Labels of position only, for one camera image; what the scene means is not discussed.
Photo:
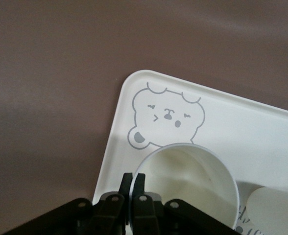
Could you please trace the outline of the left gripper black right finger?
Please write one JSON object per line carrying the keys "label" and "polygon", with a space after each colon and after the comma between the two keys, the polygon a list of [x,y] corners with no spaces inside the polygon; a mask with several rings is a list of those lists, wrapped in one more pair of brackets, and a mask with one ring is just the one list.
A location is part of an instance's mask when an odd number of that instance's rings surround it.
{"label": "left gripper black right finger", "polygon": [[131,189],[131,230],[134,235],[160,235],[159,218],[163,215],[161,196],[146,192],[145,174],[139,173]]}

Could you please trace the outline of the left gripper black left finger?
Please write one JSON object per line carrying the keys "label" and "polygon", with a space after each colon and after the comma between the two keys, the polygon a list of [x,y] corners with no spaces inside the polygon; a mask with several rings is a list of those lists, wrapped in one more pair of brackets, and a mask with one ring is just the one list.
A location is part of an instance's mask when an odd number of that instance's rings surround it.
{"label": "left gripper black left finger", "polygon": [[124,173],[118,191],[101,196],[95,207],[95,235],[124,235],[129,223],[129,191],[133,179],[132,173]]}

